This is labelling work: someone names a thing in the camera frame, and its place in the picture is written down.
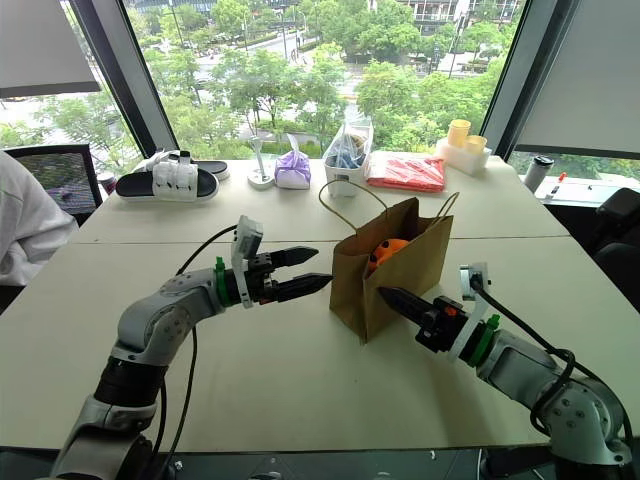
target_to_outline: person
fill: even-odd
[[[0,285],[27,285],[77,229],[35,177],[0,150]]]

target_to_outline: white table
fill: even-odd
[[[263,245],[263,250],[292,244]],[[278,277],[331,268],[333,243]],[[193,244],[71,244],[0,317],[0,445],[58,448],[93,392],[123,309],[152,293]],[[194,268],[228,255],[212,245]],[[458,266],[489,262],[496,298],[601,375],[640,429],[640,321],[571,238],[452,240],[425,298],[460,298]],[[414,340],[398,321],[362,346],[328,309],[329,289],[202,322],[180,451],[299,451],[544,441],[524,407]],[[504,326],[517,332],[504,321]],[[167,376],[175,431],[190,341]],[[153,429],[147,432],[152,438]]]
[[[318,201],[326,182],[320,160],[311,161],[311,190],[256,191],[247,183],[253,161],[230,161],[231,176],[220,193],[201,204],[127,202],[112,195],[72,239],[74,243],[201,243],[218,230],[233,225],[241,213],[264,223],[265,241],[339,241],[353,231]],[[540,206],[512,167],[492,157],[478,178],[446,170],[446,192],[415,194],[420,214],[434,216],[452,193],[461,195],[452,238],[568,236],[567,230]],[[413,192],[372,188],[387,204]],[[380,204],[360,192],[355,198],[325,198],[354,224],[361,225],[381,212]]]

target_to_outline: paper bag handle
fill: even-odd
[[[329,185],[331,185],[332,183],[336,183],[336,182],[344,182],[344,183],[349,183],[351,185],[353,185],[354,187],[359,188],[360,190],[363,190],[365,192],[367,192],[369,195],[371,195],[373,198],[375,198],[376,200],[378,200],[382,206],[384,207],[384,213],[385,215],[388,217],[389,216],[389,207],[387,207],[387,204],[384,203],[382,201],[382,199],[380,197],[378,197],[375,193],[373,193],[371,190],[369,190],[368,188],[363,187],[362,185],[358,185],[357,183],[353,183],[350,182],[349,180],[344,180],[341,178],[337,178],[335,180],[331,180],[330,182],[325,183],[322,188],[320,189],[320,191],[318,192],[318,200],[320,200],[320,203],[322,204],[322,206],[324,208],[326,208],[327,210],[329,210],[331,213],[335,214],[336,216],[338,216],[342,221],[344,221],[347,225],[349,225],[351,228],[353,228],[356,233],[358,232],[358,228],[351,223],[349,220],[347,220],[343,215],[341,215],[340,213],[338,213],[336,210],[334,210],[333,208],[331,208],[329,205],[327,205],[325,203],[324,200],[322,200],[322,192],[324,191],[325,188],[327,188]]]
[[[454,192],[454,193],[451,194],[451,196],[449,198],[447,198],[444,201],[444,203],[442,204],[442,207],[440,207],[440,210],[438,210],[438,213],[436,213],[436,216],[435,216],[433,222],[431,222],[431,225],[429,225],[427,230],[429,228],[434,228],[442,220],[444,220],[444,218],[449,213],[449,210],[451,210],[451,207],[453,207],[453,204],[456,203],[456,200],[458,199],[459,196],[460,196],[460,192]]]

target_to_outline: purple pouch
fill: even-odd
[[[298,142],[293,135],[287,136],[293,150],[276,160],[276,185],[279,188],[307,190],[311,183],[309,157],[299,150]]]

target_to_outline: black chair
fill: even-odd
[[[65,212],[82,225],[102,204],[89,145],[7,148]]]
[[[640,224],[640,193],[621,188],[598,207],[596,215],[600,222],[587,251],[640,312],[640,247],[616,241]]]

